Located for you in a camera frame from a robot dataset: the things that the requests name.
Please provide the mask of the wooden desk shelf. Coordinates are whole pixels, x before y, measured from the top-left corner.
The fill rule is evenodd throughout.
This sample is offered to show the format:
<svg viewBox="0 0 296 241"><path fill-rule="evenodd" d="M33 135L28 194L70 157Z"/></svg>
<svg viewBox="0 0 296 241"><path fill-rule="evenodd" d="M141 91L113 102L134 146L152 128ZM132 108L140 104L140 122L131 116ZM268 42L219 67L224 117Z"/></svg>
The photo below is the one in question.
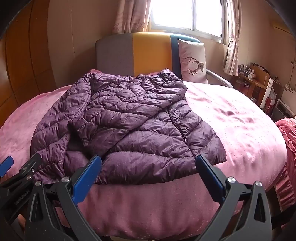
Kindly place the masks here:
<svg viewBox="0 0 296 241"><path fill-rule="evenodd" d="M263 109L271 92L273 81L264 69L253 64L249 67L241 65L235 84L240 92Z"/></svg>

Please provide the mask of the pink curtain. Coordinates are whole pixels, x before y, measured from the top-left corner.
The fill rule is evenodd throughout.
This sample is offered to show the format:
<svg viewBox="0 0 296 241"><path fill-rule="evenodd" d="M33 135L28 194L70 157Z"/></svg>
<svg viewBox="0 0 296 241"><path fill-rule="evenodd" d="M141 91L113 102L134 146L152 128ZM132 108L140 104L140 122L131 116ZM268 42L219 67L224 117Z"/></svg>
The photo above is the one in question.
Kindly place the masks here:
<svg viewBox="0 0 296 241"><path fill-rule="evenodd" d="M224 58L224 73L230 76L238 75L239 67L239 37L241 31L241 2L229 0L227 3L228 44Z"/></svg>
<svg viewBox="0 0 296 241"><path fill-rule="evenodd" d="M151 0L119 1L113 33L146 32L151 15Z"/></svg>

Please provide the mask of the orange wooden wardrobe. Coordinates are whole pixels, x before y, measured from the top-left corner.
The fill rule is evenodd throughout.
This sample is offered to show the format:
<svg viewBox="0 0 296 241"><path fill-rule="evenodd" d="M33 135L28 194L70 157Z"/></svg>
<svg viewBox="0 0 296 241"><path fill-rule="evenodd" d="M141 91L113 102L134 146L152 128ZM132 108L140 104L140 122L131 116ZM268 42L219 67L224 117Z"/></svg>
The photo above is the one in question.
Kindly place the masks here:
<svg viewBox="0 0 296 241"><path fill-rule="evenodd" d="M27 3L1 37L1 124L26 101L57 87L48 47L49 3Z"/></svg>

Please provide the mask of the purple quilted down jacket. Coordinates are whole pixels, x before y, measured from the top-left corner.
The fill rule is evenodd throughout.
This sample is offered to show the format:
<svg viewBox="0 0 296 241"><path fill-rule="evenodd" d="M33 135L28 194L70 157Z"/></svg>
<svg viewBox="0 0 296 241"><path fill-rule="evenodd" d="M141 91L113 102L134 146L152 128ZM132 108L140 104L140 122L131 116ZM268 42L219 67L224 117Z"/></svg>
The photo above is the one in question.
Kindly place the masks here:
<svg viewBox="0 0 296 241"><path fill-rule="evenodd" d="M152 184L197 173L196 157L226 161L215 130L189 107L186 85L164 69L137 77L87 73L51 106L34 131L37 178L72 175L92 157L96 184Z"/></svg>

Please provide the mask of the deer print pillow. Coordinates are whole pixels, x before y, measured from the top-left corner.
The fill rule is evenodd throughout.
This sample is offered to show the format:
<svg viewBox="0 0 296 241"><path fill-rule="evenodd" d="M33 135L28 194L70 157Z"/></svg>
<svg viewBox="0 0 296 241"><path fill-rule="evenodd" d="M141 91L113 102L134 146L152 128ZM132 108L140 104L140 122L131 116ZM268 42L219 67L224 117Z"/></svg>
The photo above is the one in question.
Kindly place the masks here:
<svg viewBox="0 0 296 241"><path fill-rule="evenodd" d="M207 84L206 53L204 43L178 39L182 80Z"/></svg>

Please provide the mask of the grey metal bed rail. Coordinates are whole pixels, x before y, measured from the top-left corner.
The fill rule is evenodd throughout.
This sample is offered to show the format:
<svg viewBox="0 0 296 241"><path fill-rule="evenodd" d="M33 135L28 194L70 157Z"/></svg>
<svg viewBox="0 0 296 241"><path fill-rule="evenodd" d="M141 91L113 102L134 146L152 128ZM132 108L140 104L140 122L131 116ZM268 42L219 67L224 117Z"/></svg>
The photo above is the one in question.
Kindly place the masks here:
<svg viewBox="0 0 296 241"><path fill-rule="evenodd" d="M215 80L217 80L218 82L220 82L223 86L225 87L229 87L229 88L234 88L233 85L226 79L224 79L223 77L221 77L220 75L214 73L213 71L207 69L206 71L207 75L211 76L212 78L214 78Z"/></svg>

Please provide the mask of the bedroom window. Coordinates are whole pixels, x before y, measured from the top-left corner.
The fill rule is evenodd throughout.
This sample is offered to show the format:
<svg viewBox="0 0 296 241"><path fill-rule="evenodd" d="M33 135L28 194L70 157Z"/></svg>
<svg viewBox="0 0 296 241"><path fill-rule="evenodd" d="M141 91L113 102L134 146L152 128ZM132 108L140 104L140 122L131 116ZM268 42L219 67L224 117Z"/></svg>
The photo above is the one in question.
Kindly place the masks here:
<svg viewBox="0 0 296 241"><path fill-rule="evenodd" d="M151 29L210 39L228 39L227 1L152 1Z"/></svg>

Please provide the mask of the grey yellow blue headboard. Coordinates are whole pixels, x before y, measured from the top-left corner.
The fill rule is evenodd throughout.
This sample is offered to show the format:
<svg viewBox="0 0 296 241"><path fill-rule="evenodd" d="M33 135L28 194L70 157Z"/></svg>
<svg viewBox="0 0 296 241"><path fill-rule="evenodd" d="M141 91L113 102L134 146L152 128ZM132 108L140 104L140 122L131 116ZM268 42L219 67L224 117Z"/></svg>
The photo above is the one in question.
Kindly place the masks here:
<svg viewBox="0 0 296 241"><path fill-rule="evenodd" d="M104 37L95 43L96 69L112 75L138 76L167 68L182 78L178 39L200 42L190 36L161 32Z"/></svg>

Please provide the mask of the grey bedside cabinet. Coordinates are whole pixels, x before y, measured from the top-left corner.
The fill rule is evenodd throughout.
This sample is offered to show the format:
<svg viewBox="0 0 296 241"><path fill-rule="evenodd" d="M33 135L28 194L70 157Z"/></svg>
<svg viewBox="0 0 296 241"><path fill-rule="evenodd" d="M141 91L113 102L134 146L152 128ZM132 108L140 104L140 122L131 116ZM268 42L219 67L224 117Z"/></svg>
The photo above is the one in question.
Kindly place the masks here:
<svg viewBox="0 0 296 241"><path fill-rule="evenodd" d="M295 114L292 112L292 110L281 99L278 99L271 113L271 119L274 122L277 122L284 118L294 117Z"/></svg>

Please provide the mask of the red paper bag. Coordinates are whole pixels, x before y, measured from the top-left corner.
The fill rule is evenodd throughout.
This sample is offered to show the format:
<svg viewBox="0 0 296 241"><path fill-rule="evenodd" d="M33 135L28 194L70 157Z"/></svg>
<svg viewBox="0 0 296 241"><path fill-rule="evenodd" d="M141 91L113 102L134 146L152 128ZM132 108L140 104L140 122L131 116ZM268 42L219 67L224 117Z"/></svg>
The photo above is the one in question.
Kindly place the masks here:
<svg viewBox="0 0 296 241"><path fill-rule="evenodd" d="M272 109L275 104L275 99L270 98L269 96L266 98L265 106L263 108L263 111L269 115L272 112Z"/></svg>

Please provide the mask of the pink bed cover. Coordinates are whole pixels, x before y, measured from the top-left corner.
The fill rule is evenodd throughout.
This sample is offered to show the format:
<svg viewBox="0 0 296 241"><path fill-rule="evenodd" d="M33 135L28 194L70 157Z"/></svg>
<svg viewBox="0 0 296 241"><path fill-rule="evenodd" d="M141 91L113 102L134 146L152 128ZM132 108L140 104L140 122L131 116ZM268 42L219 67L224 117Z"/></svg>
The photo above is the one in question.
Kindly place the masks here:
<svg viewBox="0 0 296 241"><path fill-rule="evenodd" d="M276 124L235 89L182 82L187 87L189 107L215 130L226 151L226 161L214 166L241 183L260 181L264 188L272 187L287 161L285 141ZM16 174L33 155L30 147L37 124L70 86L27 101L1 127L1 158L12 156L15 161L5 179ZM94 181L79 207L99 235L176 240L200 234L218 204L197 171L163 183Z"/></svg>

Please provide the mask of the pink left curtain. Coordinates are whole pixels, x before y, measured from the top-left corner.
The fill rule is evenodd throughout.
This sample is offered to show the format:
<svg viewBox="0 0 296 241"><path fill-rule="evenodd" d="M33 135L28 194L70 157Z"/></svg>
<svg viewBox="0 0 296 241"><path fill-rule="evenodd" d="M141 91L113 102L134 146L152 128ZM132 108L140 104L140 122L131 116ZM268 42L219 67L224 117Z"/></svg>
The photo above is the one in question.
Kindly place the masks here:
<svg viewBox="0 0 296 241"><path fill-rule="evenodd" d="M146 32L151 15L151 0L119 1L113 33Z"/></svg>

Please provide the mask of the pink right curtain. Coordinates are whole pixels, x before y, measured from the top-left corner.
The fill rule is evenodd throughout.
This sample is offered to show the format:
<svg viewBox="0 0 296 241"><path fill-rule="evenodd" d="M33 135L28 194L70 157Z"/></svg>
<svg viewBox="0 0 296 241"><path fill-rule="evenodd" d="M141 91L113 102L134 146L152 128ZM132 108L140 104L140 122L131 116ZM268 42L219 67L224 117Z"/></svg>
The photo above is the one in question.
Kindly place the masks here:
<svg viewBox="0 0 296 241"><path fill-rule="evenodd" d="M238 75L239 67L239 37L241 31L241 2L229 0L227 3L228 44L224 58L224 73L230 76Z"/></svg>

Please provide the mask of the red ruffled bedding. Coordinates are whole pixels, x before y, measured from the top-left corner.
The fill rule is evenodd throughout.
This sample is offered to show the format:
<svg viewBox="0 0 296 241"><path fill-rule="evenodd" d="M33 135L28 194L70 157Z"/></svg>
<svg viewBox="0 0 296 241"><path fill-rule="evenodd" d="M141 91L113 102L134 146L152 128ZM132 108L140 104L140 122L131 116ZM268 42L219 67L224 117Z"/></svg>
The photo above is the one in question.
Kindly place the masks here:
<svg viewBox="0 0 296 241"><path fill-rule="evenodd" d="M275 190L280 207L286 210L295 204L295 117L285 118L276 122L287 148L287 161L281 171Z"/></svg>

